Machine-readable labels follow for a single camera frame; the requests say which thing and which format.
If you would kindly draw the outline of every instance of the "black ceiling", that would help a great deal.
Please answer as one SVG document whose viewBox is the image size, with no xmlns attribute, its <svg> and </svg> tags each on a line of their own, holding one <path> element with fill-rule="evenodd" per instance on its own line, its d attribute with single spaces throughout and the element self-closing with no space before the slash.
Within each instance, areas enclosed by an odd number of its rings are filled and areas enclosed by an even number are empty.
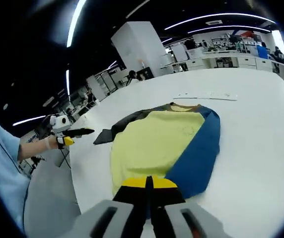
<svg viewBox="0 0 284 238">
<path fill-rule="evenodd" d="M 160 38 L 182 39 L 188 31 L 207 27 L 208 18 L 191 21 L 169 30 L 166 27 L 196 16 L 223 12 L 266 15 L 259 5 L 244 0 L 151 0 L 132 16 L 126 16 L 144 0 L 87 0 L 78 19 L 72 46 L 66 48 L 71 18 L 78 0 L 42 0 L 16 2 L 0 39 L 4 57 L 0 70 L 6 68 L 6 80 L 0 83 L 0 123 L 21 136 L 38 124 L 28 122 L 16 127 L 14 122 L 49 114 L 42 107 L 51 96 L 66 89 L 66 70 L 70 70 L 71 91 L 85 79 L 121 59 L 110 38 L 126 21 L 150 21 Z M 211 17 L 224 24 L 260 26 L 264 21 L 248 17 Z"/>
</svg>

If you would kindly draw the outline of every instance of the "light blue sleeve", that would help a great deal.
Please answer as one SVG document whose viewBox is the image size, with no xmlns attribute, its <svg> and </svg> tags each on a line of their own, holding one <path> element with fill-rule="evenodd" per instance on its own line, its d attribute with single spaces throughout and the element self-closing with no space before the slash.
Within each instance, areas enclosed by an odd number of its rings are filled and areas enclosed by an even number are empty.
<svg viewBox="0 0 284 238">
<path fill-rule="evenodd" d="M 20 139 L 13 136 L 0 126 L 0 140 L 4 144 L 5 149 L 14 161 L 18 158 L 18 148 Z"/>
</svg>

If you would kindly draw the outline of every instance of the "ceiling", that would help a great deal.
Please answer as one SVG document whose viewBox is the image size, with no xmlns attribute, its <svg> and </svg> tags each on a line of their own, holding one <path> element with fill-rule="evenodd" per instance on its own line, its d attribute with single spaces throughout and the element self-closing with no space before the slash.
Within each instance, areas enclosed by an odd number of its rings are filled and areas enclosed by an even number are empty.
<svg viewBox="0 0 284 238">
<path fill-rule="evenodd" d="M 51 96 L 66 90 L 66 70 L 70 70 L 71 92 L 85 79 L 122 61 L 110 38 L 126 21 L 150 21 L 162 40 L 182 39 L 188 31 L 205 28 L 205 22 L 222 20 L 227 25 L 260 26 L 264 20 L 243 16 L 199 19 L 166 27 L 197 16 L 223 12 L 267 15 L 258 5 L 242 0 L 191 1 L 150 0 L 128 19 L 126 16 L 144 0 L 86 0 L 78 19 L 72 45 L 66 48 L 71 19 L 78 0 L 19 0 L 7 12 L 9 21 L 2 26 L 0 70 L 6 80 L 0 83 L 0 123 L 22 136 L 39 121 L 13 127 L 14 122 L 51 113 L 42 105 Z"/>
</svg>

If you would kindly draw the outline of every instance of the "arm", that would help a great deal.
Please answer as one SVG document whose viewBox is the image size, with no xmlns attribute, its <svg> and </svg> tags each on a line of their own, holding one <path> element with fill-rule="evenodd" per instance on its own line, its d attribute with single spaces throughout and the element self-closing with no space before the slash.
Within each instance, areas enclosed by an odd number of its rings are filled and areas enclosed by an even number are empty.
<svg viewBox="0 0 284 238">
<path fill-rule="evenodd" d="M 56 137 L 51 135 L 48 137 L 49 146 L 51 149 L 57 149 L 58 144 L 56 141 Z M 37 154 L 40 154 L 44 151 L 48 150 L 45 139 L 39 140 L 37 142 L 31 142 L 31 143 L 22 143 L 19 145 L 18 148 L 18 161 L 22 161 L 25 159 L 28 159 L 32 156 L 35 156 Z"/>
</svg>

